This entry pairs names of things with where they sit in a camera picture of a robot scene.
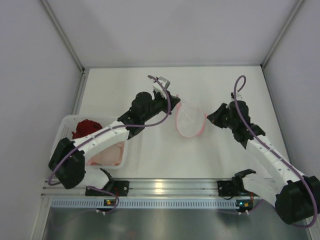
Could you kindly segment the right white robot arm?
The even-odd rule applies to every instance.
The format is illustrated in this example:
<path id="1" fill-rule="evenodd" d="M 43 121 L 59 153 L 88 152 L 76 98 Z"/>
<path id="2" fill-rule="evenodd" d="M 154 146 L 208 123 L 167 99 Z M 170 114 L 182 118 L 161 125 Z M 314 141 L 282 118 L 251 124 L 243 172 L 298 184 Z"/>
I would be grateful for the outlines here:
<path id="1" fill-rule="evenodd" d="M 251 122 L 249 107 L 242 100 L 221 106 L 206 117 L 221 129 L 230 129 L 234 139 L 251 153 L 272 177 L 259 177 L 253 169 L 235 173 L 232 182 L 238 193 L 252 192 L 270 203 L 283 222 L 297 226 L 311 218 L 306 228 L 312 227 L 320 213 L 320 181 L 306 176 L 282 156 L 266 137 L 260 126 Z"/>

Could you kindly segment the white mesh laundry bag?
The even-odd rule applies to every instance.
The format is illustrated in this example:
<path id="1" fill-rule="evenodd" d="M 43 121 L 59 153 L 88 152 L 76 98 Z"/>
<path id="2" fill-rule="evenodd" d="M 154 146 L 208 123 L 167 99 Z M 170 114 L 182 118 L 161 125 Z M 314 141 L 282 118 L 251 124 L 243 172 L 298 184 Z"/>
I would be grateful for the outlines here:
<path id="1" fill-rule="evenodd" d="M 207 115 L 196 105 L 181 101 L 177 104 L 175 127 L 177 132 L 185 138 L 199 137 L 206 124 Z"/>

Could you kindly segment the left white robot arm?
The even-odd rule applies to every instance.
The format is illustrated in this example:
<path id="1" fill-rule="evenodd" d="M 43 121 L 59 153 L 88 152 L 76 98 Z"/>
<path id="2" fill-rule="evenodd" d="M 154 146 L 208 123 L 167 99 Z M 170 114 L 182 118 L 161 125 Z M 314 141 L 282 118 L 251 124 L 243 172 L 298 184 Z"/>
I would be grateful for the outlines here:
<path id="1" fill-rule="evenodd" d="M 86 163 L 112 145 L 137 136 L 147 127 L 146 122 L 160 112 L 170 115 L 180 101 L 177 96 L 162 96 L 159 92 L 138 93 L 129 110 L 111 125 L 81 138 L 61 139 L 51 156 L 49 169 L 67 190 L 89 187 L 109 192 L 115 182 L 111 174 Z"/>

